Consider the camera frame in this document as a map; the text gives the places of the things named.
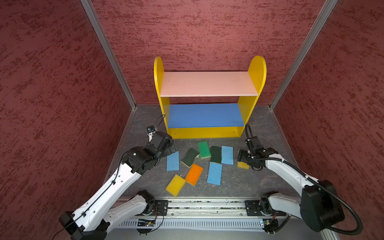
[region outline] pink shelf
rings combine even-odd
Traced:
[[[160,96],[257,96],[257,91],[248,72],[164,72]]]

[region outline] wooden shelf unit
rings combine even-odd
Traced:
[[[263,90],[262,56],[247,72],[164,72],[155,58],[154,79],[167,132],[175,139],[240,137]],[[170,104],[170,97],[239,96],[238,103]]]

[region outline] blue shelf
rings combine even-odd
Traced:
[[[237,103],[172,104],[168,128],[243,127]]]

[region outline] sponge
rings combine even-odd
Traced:
[[[177,197],[181,189],[184,187],[185,183],[186,183],[185,179],[183,179],[182,177],[176,174],[172,178],[171,182],[168,184],[166,190],[167,192],[172,194],[174,197]]]
[[[197,164],[192,164],[192,167],[189,169],[189,172],[187,176],[185,177],[185,180],[192,184],[193,186],[196,185],[197,180],[200,177],[201,172],[203,171],[203,168],[200,167]]]
[[[221,164],[221,148],[217,146],[211,147],[211,160],[210,162],[215,162]]]
[[[211,157],[207,141],[198,142],[197,147],[199,148],[201,159]]]
[[[210,162],[207,183],[220,185],[222,169],[223,169],[223,165]]]
[[[221,146],[221,163],[233,165],[233,147]]]
[[[245,162],[237,162],[237,166],[239,168],[249,169],[249,165],[246,164]]]
[[[179,170],[179,152],[174,152],[167,156],[167,171]]]
[[[198,154],[198,151],[193,148],[190,148],[187,151],[187,155],[181,160],[181,162],[184,163],[187,167],[191,167],[192,164],[195,162],[195,159]]]

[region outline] red wall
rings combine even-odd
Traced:
[[[79,0],[2,1],[0,18],[0,239],[51,239],[103,183],[130,106]]]
[[[269,104],[324,0],[92,1],[133,97],[158,104],[153,64],[166,71],[247,71],[262,55],[267,79],[259,104]],[[237,102],[172,98],[172,103]]]
[[[384,2],[339,0],[275,113],[300,168],[384,236]],[[338,227],[352,230],[351,215]]]

